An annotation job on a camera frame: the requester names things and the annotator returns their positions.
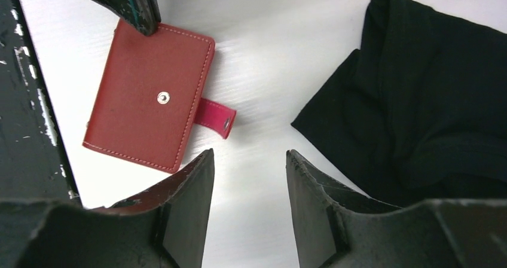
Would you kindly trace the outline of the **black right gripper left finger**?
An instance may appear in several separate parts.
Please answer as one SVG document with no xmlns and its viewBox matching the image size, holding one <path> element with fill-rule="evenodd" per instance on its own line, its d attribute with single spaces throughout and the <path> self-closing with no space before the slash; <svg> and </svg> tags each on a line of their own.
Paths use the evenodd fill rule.
<svg viewBox="0 0 507 268">
<path fill-rule="evenodd" d="M 110 208 L 1 202 L 2 267 L 201 267 L 214 152 Z"/>
</svg>

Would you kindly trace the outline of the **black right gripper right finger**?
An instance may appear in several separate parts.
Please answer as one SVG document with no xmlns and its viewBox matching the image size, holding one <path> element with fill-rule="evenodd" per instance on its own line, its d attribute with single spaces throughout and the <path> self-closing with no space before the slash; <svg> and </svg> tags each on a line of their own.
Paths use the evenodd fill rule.
<svg viewBox="0 0 507 268">
<path fill-rule="evenodd" d="M 366 197 L 296 150 L 286 178 L 301 267 L 505 267 L 506 201 Z"/>
</svg>

